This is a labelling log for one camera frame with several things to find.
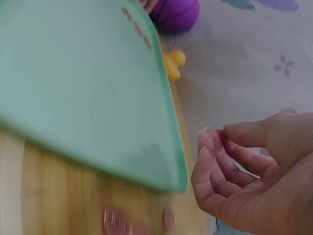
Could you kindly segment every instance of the yellow toy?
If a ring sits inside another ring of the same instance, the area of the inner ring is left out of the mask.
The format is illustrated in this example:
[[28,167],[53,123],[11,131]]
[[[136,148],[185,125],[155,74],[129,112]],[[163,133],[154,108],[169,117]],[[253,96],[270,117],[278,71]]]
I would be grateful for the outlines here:
[[182,50],[172,50],[170,53],[164,52],[163,59],[168,78],[170,80],[180,79],[180,71],[178,70],[178,67],[185,64],[185,53]]

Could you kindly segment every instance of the purple toy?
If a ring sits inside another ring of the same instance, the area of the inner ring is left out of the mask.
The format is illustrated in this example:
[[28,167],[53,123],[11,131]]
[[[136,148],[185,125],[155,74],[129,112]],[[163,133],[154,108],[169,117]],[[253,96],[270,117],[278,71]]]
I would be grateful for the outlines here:
[[182,32],[194,25],[199,10],[198,0],[158,0],[150,16],[165,31]]

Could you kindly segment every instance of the finger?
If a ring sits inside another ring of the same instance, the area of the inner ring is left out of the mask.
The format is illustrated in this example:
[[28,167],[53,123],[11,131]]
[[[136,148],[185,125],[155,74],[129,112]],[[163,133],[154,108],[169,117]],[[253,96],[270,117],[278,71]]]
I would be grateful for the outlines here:
[[[207,131],[200,133],[198,138],[199,147],[202,149],[205,147],[211,152],[213,158],[216,159],[216,152],[220,151],[218,149],[218,145],[214,145],[215,140],[213,140],[213,136],[209,134]],[[211,166],[211,176],[210,181],[212,183],[212,187],[214,191],[226,198],[230,197],[234,193],[240,191],[242,188],[232,182],[229,182],[221,171],[220,165],[215,160],[215,163]]]
[[210,182],[211,166],[215,162],[210,151],[203,148],[191,175],[191,184],[199,208],[213,216],[220,214],[221,207],[226,201],[225,197],[214,192]]
[[[216,185],[228,181],[243,188],[254,182],[256,178],[247,172],[239,170],[234,164],[233,160],[226,153],[222,143],[223,139],[226,138],[224,131],[221,129],[207,129],[204,133],[199,135],[198,145],[200,149],[207,147],[210,151],[213,151],[216,156],[216,161],[220,168],[220,171],[216,170],[214,172],[215,174],[212,174],[212,177],[214,177],[213,181],[216,182]],[[233,187],[233,185],[227,185],[234,191],[238,190],[238,188]]]
[[254,175],[261,177],[267,169],[279,168],[274,158],[241,147],[230,140],[225,142],[225,148],[232,159]]
[[157,0],[148,0],[144,7],[145,11],[150,14],[156,3]]
[[242,122],[224,126],[227,137],[234,143],[248,148],[266,148],[267,119],[254,122]]

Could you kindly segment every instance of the wood grain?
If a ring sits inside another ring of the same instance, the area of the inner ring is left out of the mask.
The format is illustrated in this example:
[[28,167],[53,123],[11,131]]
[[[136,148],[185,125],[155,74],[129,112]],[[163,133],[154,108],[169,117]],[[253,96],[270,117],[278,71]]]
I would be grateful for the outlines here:
[[[187,163],[192,151],[175,85],[173,99]],[[123,207],[151,234],[165,234],[162,210],[170,205],[178,235],[206,235],[207,223],[191,187],[164,194],[70,162],[22,138],[0,131],[0,235],[101,235],[103,209]]]

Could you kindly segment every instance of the mint green silicone mat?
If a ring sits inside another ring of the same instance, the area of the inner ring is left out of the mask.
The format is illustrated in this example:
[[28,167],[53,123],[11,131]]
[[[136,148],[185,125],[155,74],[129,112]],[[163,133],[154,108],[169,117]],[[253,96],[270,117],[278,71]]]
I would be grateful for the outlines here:
[[0,120],[98,170],[188,187],[157,32],[135,0],[1,1]]

